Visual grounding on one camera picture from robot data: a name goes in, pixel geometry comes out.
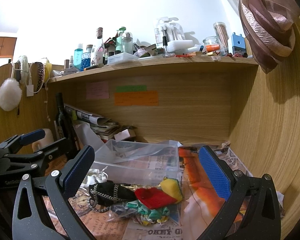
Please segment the green knitted cloth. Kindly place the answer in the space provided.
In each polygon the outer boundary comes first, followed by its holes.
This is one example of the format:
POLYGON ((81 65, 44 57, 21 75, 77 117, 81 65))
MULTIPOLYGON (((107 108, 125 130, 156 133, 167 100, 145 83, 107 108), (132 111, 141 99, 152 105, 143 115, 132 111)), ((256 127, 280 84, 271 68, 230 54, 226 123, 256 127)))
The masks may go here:
POLYGON ((127 202, 126 207, 129 209, 137 209, 138 214, 148 220, 163 220, 170 216, 170 210, 168 207, 165 206, 157 209, 150 209, 139 200, 127 202))

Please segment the clear plastic storage bin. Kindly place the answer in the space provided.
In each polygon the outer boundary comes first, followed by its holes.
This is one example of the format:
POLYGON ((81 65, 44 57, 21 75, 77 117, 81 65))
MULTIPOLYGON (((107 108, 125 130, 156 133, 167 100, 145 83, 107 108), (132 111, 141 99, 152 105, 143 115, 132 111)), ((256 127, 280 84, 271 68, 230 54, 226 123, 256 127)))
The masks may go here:
POLYGON ((179 146, 173 140, 154 144, 111 139, 95 152, 91 168, 104 170, 116 183, 155 186, 164 178, 180 181, 179 146))

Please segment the clear glass jar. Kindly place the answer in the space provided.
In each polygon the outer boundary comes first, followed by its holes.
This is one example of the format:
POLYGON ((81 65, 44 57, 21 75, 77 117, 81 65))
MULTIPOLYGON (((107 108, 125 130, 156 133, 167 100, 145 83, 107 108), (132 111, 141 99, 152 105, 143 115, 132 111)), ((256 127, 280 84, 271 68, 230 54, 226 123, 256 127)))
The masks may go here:
POLYGON ((215 52, 217 55, 225 55, 224 46, 217 36, 209 36, 203 39, 204 51, 206 53, 215 52))

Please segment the yellow green sponge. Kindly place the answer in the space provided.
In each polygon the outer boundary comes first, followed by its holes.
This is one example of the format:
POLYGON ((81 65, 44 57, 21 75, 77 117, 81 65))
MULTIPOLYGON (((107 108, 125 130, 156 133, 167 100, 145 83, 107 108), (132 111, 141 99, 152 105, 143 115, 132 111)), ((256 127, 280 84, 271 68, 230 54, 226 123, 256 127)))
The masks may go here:
POLYGON ((178 180, 173 178, 165 178, 160 182, 160 187, 163 192, 176 200, 175 204, 178 204, 183 200, 183 194, 178 180))

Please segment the white plastic container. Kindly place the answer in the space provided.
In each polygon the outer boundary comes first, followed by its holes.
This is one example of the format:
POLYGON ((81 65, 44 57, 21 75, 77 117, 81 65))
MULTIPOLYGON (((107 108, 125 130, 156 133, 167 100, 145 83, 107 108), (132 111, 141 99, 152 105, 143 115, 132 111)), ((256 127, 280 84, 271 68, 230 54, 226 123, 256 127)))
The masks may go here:
POLYGON ((107 58, 108 65, 114 65, 129 61, 138 61, 138 57, 129 53, 120 53, 107 58))

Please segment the small cardboard box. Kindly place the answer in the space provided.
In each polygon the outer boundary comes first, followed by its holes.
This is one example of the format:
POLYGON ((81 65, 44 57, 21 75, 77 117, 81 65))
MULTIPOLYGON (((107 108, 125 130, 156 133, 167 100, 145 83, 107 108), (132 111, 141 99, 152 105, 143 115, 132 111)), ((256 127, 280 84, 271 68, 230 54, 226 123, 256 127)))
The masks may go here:
POLYGON ((136 137, 136 134, 135 134, 133 128, 124 129, 121 132, 114 135, 114 139, 119 140, 119 141, 128 140, 128 139, 132 139, 135 137, 136 137))

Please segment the orange sticky note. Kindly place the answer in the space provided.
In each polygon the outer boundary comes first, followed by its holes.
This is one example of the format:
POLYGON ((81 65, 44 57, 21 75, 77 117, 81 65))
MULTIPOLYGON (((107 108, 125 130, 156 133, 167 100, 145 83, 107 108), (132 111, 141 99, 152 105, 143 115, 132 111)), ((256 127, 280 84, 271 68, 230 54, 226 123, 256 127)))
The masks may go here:
POLYGON ((159 94, 155 90, 114 93, 115 106, 158 106, 159 94))

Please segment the pink sticky note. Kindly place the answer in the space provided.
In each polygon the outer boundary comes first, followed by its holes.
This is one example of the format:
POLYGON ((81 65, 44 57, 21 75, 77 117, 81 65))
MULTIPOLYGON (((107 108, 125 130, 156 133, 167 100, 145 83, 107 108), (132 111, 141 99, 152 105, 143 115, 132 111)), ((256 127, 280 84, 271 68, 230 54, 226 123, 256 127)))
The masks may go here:
POLYGON ((107 81, 86 84, 86 99, 98 100, 109 98, 109 85, 107 81))

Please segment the pink fabric hat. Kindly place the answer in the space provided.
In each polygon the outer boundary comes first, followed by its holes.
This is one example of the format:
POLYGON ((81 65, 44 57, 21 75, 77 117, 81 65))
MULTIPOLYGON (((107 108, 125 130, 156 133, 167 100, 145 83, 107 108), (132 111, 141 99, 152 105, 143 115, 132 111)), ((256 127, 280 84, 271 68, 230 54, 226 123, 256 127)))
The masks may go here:
POLYGON ((268 74, 294 49, 300 8, 295 0, 239 0, 238 9, 253 57, 268 74))

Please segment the beaded headband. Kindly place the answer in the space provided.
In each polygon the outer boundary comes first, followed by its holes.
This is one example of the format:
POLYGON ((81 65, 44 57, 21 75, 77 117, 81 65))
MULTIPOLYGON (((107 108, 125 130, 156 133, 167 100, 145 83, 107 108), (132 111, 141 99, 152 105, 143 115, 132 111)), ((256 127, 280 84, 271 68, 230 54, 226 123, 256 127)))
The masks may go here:
POLYGON ((41 62, 35 62, 36 66, 38 67, 37 73, 38 73, 38 83, 37 83, 37 89, 36 93, 38 93, 43 84, 44 84, 44 79, 45 79, 45 68, 44 65, 41 62))

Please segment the black pouch with chain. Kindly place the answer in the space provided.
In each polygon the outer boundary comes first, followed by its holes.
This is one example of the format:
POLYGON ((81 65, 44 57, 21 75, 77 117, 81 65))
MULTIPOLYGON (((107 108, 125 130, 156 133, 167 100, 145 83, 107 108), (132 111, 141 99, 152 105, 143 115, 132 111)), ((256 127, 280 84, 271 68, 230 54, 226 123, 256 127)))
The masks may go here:
POLYGON ((137 200, 134 191, 128 189, 127 186, 130 184, 121 185, 111 180, 90 185, 89 207, 96 212, 105 213, 114 204, 137 200))

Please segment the white plastic jug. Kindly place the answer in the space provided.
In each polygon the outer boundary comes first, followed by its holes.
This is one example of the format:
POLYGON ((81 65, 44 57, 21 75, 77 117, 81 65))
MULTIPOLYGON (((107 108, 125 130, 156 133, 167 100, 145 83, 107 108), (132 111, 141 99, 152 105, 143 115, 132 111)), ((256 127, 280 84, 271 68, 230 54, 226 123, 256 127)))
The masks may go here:
POLYGON ((45 137, 32 143, 33 152, 37 152, 38 150, 54 142, 51 130, 48 128, 44 128, 43 130, 45 131, 45 137))

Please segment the green sticky note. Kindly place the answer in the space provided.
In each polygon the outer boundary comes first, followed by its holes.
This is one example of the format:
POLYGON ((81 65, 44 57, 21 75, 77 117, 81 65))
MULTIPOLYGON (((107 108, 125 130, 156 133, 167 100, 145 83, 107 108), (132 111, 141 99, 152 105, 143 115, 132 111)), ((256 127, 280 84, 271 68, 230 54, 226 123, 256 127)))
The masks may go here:
POLYGON ((115 92, 117 92, 117 93, 145 92, 145 91, 147 91, 146 85, 116 86, 116 89, 115 89, 115 92))

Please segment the white fluffy pompom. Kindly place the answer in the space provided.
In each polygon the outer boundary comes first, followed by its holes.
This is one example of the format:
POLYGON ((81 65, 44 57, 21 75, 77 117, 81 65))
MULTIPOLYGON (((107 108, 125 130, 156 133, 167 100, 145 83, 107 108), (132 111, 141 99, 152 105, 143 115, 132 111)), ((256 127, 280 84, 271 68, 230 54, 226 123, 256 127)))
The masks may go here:
POLYGON ((15 109, 22 97, 22 90, 19 82, 14 78, 6 79, 0 86, 0 107, 4 111, 15 109))

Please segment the red velvet pouch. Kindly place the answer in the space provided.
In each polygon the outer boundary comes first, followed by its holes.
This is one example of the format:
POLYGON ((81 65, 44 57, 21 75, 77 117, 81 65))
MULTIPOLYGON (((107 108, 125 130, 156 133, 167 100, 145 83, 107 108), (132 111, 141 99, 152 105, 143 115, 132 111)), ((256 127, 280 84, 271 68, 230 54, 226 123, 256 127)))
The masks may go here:
POLYGON ((155 210, 177 202, 177 200, 157 188, 140 188, 134 192, 136 198, 148 209, 155 210))

